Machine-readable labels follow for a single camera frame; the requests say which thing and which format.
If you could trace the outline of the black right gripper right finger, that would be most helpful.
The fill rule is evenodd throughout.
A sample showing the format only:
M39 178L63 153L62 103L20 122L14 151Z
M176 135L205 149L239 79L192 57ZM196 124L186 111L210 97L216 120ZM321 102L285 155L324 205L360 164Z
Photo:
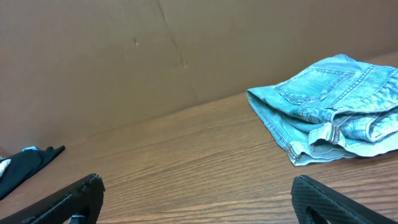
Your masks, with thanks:
M300 224L397 224L307 175L294 178L290 194Z

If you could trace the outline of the black t-shirt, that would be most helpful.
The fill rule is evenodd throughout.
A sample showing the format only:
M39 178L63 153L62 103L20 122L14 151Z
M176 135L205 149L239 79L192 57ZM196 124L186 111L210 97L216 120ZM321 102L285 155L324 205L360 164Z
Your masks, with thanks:
M1 177L1 200L7 197L24 181L42 170L65 150L65 146L46 150L18 152L7 158L11 160Z

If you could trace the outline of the beige shorts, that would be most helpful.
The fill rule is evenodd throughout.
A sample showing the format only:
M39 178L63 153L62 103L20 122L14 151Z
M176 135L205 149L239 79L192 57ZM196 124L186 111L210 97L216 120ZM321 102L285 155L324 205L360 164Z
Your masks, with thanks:
M5 159L0 162L0 177L2 177L3 173L6 171L10 163L11 163L10 159Z

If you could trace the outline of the folded light blue jeans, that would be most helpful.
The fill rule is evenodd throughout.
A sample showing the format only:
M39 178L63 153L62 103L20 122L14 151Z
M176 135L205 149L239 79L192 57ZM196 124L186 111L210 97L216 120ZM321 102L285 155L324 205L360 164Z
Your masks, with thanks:
M397 69L339 54L248 102L295 166L397 149Z

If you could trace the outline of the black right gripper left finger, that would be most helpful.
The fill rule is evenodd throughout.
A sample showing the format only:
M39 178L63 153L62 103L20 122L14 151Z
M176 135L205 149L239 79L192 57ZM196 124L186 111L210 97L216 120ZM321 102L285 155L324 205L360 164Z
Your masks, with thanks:
M105 187L98 174L64 187L42 200L1 219L1 224L96 224Z

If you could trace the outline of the light blue t-shirt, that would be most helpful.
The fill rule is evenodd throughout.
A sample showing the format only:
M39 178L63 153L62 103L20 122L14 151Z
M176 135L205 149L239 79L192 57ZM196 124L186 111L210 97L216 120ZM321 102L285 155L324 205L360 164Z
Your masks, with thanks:
M25 147L23 148L22 152L24 151L38 151L39 148L37 148L36 146L30 146L30 147Z

